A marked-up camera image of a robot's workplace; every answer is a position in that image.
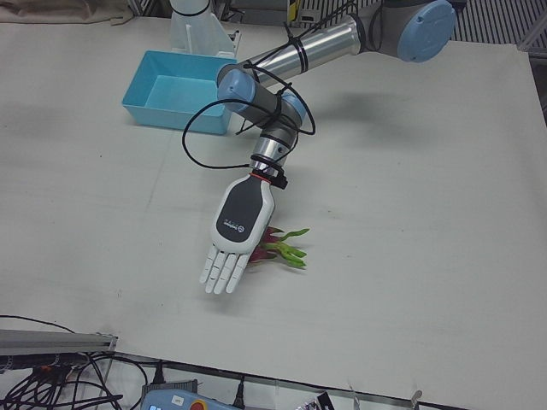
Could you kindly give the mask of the white and grey robot hand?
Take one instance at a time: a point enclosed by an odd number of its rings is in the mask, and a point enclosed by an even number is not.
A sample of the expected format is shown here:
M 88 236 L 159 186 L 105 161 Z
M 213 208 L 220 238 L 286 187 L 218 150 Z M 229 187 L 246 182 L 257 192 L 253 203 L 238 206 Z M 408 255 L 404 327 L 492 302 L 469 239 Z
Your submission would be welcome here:
M 234 292 L 274 211 L 270 183 L 254 173 L 233 181 L 210 228 L 211 245 L 200 276 L 205 292 Z

